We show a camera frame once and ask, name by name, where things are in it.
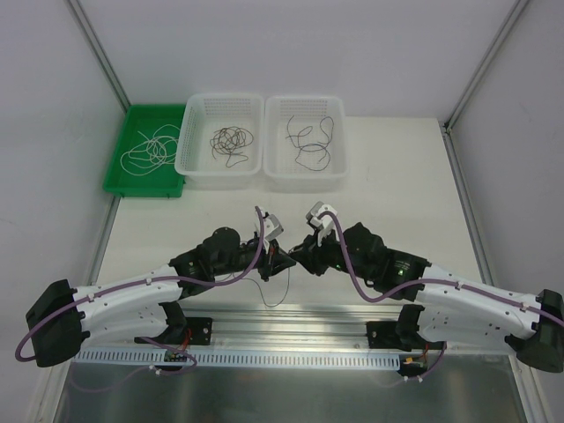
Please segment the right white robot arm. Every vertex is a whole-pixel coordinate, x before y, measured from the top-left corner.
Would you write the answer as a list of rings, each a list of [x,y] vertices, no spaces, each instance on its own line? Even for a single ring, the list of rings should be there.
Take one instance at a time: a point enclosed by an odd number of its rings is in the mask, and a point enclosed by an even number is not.
[[[371,321],[373,349],[439,350],[446,343],[514,353],[523,364],[547,373],[563,370],[563,297],[508,292],[457,277],[425,258],[388,248],[361,223],[342,234],[307,236],[290,256],[309,273],[354,275],[355,289],[378,294],[372,302],[402,301],[397,320]]]

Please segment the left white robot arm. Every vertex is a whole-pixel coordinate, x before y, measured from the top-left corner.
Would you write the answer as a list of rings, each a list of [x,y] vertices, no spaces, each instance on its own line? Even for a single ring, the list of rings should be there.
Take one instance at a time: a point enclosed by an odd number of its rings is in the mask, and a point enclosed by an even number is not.
[[[151,338],[180,342],[187,328],[179,302],[215,286],[227,286],[252,271],[262,280],[296,265],[277,241],[260,234],[246,242],[221,227],[192,250],[159,268],[105,286],[51,283],[26,313],[29,360],[53,367],[97,343]]]

